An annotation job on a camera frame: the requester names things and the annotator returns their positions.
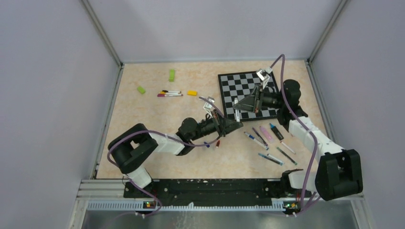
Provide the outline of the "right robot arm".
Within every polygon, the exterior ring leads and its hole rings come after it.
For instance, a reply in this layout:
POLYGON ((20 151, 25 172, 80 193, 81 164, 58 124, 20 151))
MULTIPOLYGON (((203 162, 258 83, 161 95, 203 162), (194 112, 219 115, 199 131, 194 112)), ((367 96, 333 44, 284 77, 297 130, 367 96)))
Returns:
POLYGON ((323 200, 333 200, 363 191, 360 154, 354 149, 344 149, 320 131, 299 104, 300 84, 285 80, 279 93, 266 92, 256 84, 252 92, 233 107, 257 113, 266 108, 277 110, 277 120, 289 133, 312 152, 309 168, 283 173, 280 191, 287 197, 299 190, 316 192, 323 200), (318 168, 310 167, 317 160, 318 168))

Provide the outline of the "dark thin pen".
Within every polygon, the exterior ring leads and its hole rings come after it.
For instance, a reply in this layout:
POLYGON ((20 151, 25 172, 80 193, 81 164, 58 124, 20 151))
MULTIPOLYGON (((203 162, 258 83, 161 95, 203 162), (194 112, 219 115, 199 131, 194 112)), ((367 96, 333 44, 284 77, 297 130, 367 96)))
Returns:
POLYGON ((259 132, 258 132, 254 127, 252 127, 252 130, 253 130, 254 133, 258 136, 258 138, 262 141, 262 143, 263 143, 265 146, 268 146, 267 142, 264 140, 264 138, 259 134, 259 132))

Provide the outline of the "blue thin pen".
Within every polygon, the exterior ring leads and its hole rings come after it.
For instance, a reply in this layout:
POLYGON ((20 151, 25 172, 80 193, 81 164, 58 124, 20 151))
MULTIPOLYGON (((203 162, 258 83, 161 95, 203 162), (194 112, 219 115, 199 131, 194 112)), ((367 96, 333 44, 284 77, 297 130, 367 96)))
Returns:
POLYGON ((278 164, 278 165, 280 165, 280 166, 283 165, 282 162, 277 161, 277 160, 274 160, 274 159, 272 159, 272 158, 270 158, 270 157, 267 157, 266 155, 263 155, 263 154, 261 154, 261 153, 258 153, 258 155, 259 155, 260 157, 262 157, 262 158, 264 158, 264 159, 266 159, 266 160, 269 160, 269 161, 271 161, 271 162, 273 162, 273 163, 276 163, 276 164, 278 164))

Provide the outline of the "blue black highlighter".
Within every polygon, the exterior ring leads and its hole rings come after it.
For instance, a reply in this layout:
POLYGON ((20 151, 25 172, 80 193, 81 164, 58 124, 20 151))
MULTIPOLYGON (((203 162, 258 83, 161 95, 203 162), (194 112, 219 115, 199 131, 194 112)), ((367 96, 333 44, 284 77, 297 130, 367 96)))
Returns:
POLYGON ((270 123, 269 125, 270 125, 271 131, 275 134, 277 139, 279 141, 282 141, 284 139, 284 137, 283 137, 282 133, 279 131, 279 129, 275 125, 273 125, 272 123, 270 123))

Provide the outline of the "green thin pen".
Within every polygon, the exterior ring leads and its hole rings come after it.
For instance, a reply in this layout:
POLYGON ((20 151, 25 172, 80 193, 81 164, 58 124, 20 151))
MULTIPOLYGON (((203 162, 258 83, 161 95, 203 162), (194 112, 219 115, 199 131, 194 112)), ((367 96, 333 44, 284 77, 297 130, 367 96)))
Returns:
POLYGON ((298 165, 298 163, 292 159, 286 152, 284 152, 281 148, 279 148, 278 146, 276 147, 276 149, 282 154, 284 155, 289 161, 291 161, 294 165, 298 165))

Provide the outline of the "lilac highlighter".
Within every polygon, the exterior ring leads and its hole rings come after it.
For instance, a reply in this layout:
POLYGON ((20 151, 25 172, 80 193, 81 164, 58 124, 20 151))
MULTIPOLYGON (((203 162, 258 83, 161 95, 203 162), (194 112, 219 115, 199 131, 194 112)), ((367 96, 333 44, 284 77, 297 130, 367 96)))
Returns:
POLYGON ((273 142, 274 142, 274 139, 273 139, 273 137, 271 136, 271 134, 270 134, 263 126, 260 126, 259 129, 260 129, 260 131, 263 133, 263 135, 265 136, 266 140, 267 140, 269 143, 273 143, 273 142))

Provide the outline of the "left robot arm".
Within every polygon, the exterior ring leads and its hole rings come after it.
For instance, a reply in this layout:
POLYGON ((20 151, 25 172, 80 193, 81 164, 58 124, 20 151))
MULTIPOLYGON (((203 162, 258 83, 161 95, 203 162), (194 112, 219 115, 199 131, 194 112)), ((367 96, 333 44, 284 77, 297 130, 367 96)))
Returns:
POLYGON ((168 135, 148 130, 139 123, 110 142, 107 158, 135 183, 135 191, 141 197, 148 197, 153 192, 153 184, 143 163, 152 153, 184 156, 197 147, 194 140, 212 133, 217 133, 219 138, 225 137, 243 126, 241 122, 220 115, 206 116, 200 122, 189 117, 183 120, 176 134, 168 135))

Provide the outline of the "grey capped marker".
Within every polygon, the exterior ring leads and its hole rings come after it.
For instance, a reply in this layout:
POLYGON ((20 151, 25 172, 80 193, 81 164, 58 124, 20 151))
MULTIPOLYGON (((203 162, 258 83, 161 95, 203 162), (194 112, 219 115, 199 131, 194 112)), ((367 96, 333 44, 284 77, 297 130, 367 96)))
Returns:
MULTIPOLYGON (((237 105, 237 103, 238 103, 238 99, 235 98, 235 99, 234 99, 234 105, 237 105)), ((234 115, 235 115, 235 120, 236 120, 237 122, 240 122, 239 110, 236 109, 236 108, 234 108, 234 115)))

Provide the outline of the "black capped marker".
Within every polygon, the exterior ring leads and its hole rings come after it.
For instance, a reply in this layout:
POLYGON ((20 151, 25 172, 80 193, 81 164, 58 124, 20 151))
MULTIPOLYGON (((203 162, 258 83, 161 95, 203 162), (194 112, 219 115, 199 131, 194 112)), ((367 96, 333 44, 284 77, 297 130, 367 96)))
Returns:
POLYGON ((168 90, 162 90, 160 94, 181 94, 181 91, 168 91, 168 90))

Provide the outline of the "blue capped white marker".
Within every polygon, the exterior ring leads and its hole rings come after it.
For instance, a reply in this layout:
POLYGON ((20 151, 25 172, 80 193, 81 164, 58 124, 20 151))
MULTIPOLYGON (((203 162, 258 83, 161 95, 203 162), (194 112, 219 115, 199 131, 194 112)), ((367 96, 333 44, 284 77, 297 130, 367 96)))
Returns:
POLYGON ((259 140, 257 140, 255 137, 253 137, 251 134, 244 132, 244 134, 249 137, 252 141, 254 141, 256 144, 258 144, 260 147, 264 148, 265 150, 268 150, 269 147, 264 145, 262 142, 260 142, 259 140))

